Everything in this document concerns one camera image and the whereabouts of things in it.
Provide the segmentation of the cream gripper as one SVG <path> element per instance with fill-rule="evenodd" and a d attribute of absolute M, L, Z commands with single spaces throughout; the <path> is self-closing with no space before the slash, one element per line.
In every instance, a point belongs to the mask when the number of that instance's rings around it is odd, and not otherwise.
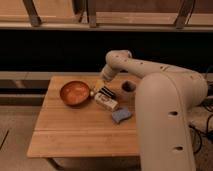
<path fill-rule="evenodd" d="M 105 65 L 101 71 L 101 78 L 106 82 L 110 82 L 114 79 L 115 76 L 116 76 L 116 72 L 110 66 Z M 95 87 L 94 87 L 95 90 L 99 90 L 105 85 L 105 82 L 103 80 L 98 79 L 96 81 Z"/>

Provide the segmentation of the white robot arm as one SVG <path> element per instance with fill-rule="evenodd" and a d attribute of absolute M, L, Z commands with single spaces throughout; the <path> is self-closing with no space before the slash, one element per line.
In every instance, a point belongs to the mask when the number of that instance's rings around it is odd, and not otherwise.
<path fill-rule="evenodd" d="M 206 98 L 208 84 L 196 71 L 134 59 L 128 50 L 106 54 L 100 78 L 125 70 L 140 81 L 135 113 L 142 171 L 196 171 L 187 112 Z"/>

